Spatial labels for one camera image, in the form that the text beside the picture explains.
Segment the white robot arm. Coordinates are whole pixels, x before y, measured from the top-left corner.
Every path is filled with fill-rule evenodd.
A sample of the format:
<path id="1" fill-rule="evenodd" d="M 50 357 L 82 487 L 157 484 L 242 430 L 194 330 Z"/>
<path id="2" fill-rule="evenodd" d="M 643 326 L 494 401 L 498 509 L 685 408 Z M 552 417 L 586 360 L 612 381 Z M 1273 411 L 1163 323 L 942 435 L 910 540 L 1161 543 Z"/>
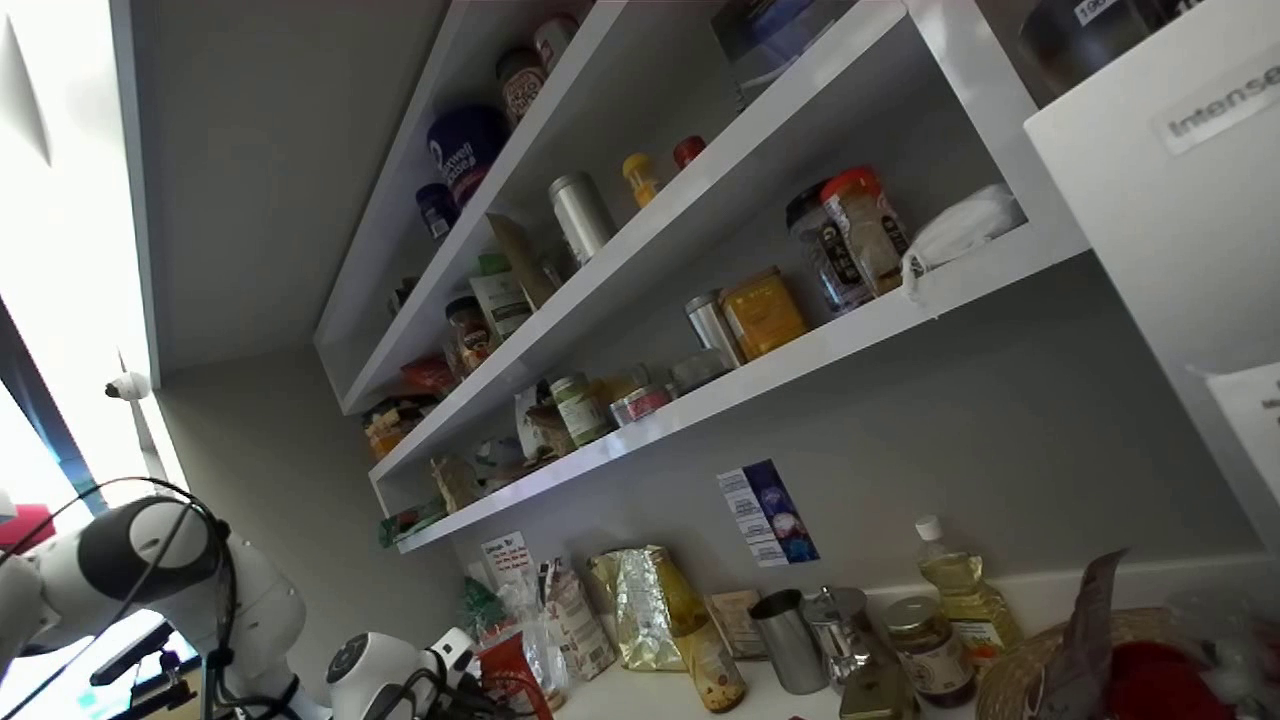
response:
<path id="1" fill-rule="evenodd" d="M 330 700 L 295 674 L 304 595 L 226 519 L 144 497 L 72 535 L 0 562 L 0 659 L 46 654 L 138 607 L 173 623 L 208 663 L 208 700 L 242 720 L 437 720 L 478 648 L 459 627 L 432 642 L 358 632 L 324 670 Z"/>

